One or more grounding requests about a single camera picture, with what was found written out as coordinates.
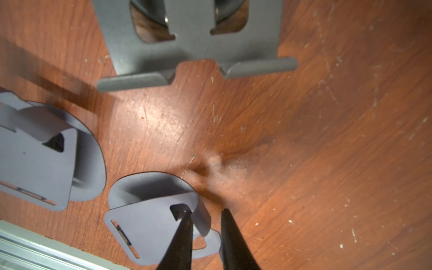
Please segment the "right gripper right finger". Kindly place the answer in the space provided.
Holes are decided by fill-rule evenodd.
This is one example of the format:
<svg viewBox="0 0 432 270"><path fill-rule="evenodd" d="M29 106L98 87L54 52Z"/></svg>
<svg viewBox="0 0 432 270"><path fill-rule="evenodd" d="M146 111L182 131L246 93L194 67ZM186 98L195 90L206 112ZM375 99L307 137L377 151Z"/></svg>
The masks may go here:
<svg viewBox="0 0 432 270"><path fill-rule="evenodd" d="M260 270L229 209L221 213L221 248L224 270Z"/></svg>

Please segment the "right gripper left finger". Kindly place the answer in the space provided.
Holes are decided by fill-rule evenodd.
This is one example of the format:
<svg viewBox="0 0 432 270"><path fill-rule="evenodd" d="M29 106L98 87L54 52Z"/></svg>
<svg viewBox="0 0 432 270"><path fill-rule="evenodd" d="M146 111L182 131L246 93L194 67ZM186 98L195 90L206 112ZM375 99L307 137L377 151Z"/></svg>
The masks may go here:
<svg viewBox="0 0 432 270"><path fill-rule="evenodd" d="M188 210L157 270L191 270L193 226L191 211Z"/></svg>

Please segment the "grey phone stand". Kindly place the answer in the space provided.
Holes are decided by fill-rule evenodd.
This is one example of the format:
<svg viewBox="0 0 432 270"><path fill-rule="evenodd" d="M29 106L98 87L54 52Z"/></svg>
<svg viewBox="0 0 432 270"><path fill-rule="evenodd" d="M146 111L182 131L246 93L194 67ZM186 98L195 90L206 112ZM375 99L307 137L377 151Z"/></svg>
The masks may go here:
<svg viewBox="0 0 432 270"><path fill-rule="evenodd" d="M105 223L130 260L141 266L162 261L185 212L191 212L192 238L205 248L192 251L199 259L217 254L219 232L200 195L183 179L163 172L132 174L116 181L109 192Z"/></svg>
<svg viewBox="0 0 432 270"><path fill-rule="evenodd" d="M51 211L97 198L106 185L101 147L76 117L1 89L1 191Z"/></svg>

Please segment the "dark grey stand wooden base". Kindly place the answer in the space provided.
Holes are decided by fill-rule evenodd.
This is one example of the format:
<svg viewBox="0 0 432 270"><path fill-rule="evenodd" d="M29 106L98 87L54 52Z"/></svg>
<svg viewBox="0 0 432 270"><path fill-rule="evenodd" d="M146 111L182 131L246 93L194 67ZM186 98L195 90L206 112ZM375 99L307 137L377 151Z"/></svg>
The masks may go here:
<svg viewBox="0 0 432 270"><path fill-rule="evenodd" d="M133 25L129 1L93 1L116 75L97 83L101 92L166 86L185 61L211 59L226 79L291 71L293 57L278 57L282 1L250 1L246 25L236 33L211 33L214 1L165 1L164 19L174 40L148 44Z"/></svg>

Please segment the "aluminium front rail frame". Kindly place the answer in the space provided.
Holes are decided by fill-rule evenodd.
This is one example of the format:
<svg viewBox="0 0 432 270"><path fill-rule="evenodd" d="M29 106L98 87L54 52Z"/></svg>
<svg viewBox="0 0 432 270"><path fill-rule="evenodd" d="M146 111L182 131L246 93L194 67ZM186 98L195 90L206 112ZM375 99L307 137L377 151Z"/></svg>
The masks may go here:
<svg viewBox="0 0 432 270"><path fill-rule="evenodd" d="M124 270L122 265L1 220L2 270Z"/></svg>

